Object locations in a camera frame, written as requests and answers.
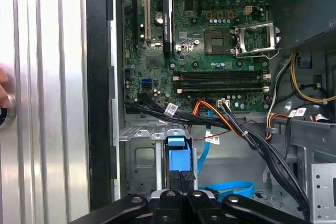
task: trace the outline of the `screw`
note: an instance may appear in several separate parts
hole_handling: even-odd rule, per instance
[[[176,194],[173,192],[173,191],[168,191],[167,192],[167,196],[169,196],[169,197],[173,197],[173,196],[175,196]]]
[[[235,196],[230,196],[230,197],[229,197],[229,201],[231,201],[232,203],[237,203],[239,200],[238,200],[238,198],[235,197]]]
[[[194,192],[193,192],[193,195],[194,195],[195,197],[200,197],[200,196],[202,195],[202,193],[201,193],[200,191],[194,191]]]
[[[142,199],[140,197],[134,197],[132,198],[132,203],[140,203]]]

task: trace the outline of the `hand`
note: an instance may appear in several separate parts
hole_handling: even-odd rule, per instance
[[[7,108],[9,106],[8,94],[3,85],[8,82],[8,76],[5,71],[0,67],[0,107]]]

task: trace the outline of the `blue sata port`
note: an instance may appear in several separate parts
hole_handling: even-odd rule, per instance
[[[141,80],[141,86],[143,88],[151,88],[152,84],[153,84],[152,79],[142,79]]]

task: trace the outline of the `ribbed metal panel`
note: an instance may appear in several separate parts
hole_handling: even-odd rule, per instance
[[[0,223],[68,223],[89,211],[86,0],[0,0],[0,49]]]

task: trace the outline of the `green circuit board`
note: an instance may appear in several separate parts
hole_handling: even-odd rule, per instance
[[[141,102],[141,82],[151,79],[149,92],[161,106],[172,102],[192,111],[196,100],[215,103],[218,99],[229,98],[234,112],[266,111],[265,97],[268,95],[265,92],[234,90],[180,94],[173,81],[176,72],[268,70],[264,57],[237,59],[229,51],[235,45],[230,35],[233,27],[267,21],[266,0],[172,0],[173,46],[169,58],[163,55],[160,4],[160,0],[150,0],[150,17],[146,17],[145,0],[123,0],[125,99]],[[253,12],[244,14],[246,6],[252,6]],[[146,19],[150,20],[150,39],[144,27]],[[268,43],[266,29],[248,31],[245,43],[247,49],[265,47]],[[219,48],[219,52],[209,50],[213,45],[219,46],[213,47]]]

